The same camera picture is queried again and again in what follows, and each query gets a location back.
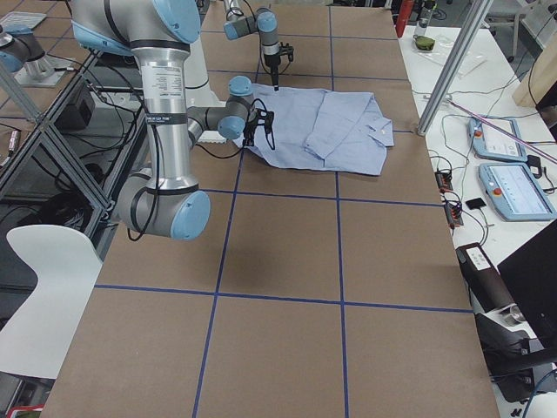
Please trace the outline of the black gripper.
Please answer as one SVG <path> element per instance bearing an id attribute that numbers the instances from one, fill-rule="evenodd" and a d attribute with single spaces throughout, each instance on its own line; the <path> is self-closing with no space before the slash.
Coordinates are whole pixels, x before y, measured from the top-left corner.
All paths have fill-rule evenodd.
<path id="1" fill-rule="evenodd" d="M 258 108 L 255 109 L 255 112 L 255 116 L 245 124 L 242 146 L 255 146 L 255 132 L 258 127 L 264 128 L 267 144 L 269 146 L 275 146 L 275 138 L 272 129 L 274 112 Z"/>
<path id="2" fill-rule="evenodd" d="M 294 47 L 282 42 L 275 44 L 262 45 L 263 59 L 266 68 L 270 71 L 272 87 L 275 91 L 279 90 L 279 66 L 282 57 L 287 57 L 291 63 L 294 59 Z"/>

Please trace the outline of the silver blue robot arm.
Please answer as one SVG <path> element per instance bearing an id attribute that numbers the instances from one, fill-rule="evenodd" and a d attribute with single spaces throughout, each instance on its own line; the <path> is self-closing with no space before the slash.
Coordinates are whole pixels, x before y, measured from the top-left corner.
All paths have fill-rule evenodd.
<path id="1" fill-rule="evenodd" d="M 251 34 L 258 35 L 259 61 L 263 70 L 270 76 L 272 87 L 279 90 L 279 66 L 285 57 L 285 70 L 294 61 L 294 47 L 279 41 L 278 19 L 268 7 L 254 10 L 248 1 L 244 4 L 250 13 L 245 14 L 240 1 L 223 1 L 225 7 L 224 32 L 229 40 L 236 40 Z"/>
<path id="2" fill-rule="evenodd" d="M 258 127 L 273 135 L 273 112 L 256 106 L 252 83 L 243 76 L 230 81 L 223 106 L 188 104 L 185 63 L 194 56 L 205 12 L 198 1 L 76 1 L 72 9 L 76 40 L 84 48 L 134 57 L 142 79 L 151 165 L 124 182 L 117 215 L 139 235 L 197 238 L 211 202 L 191 172 L 191 148 L 205 131 L 251 146 Z"/>

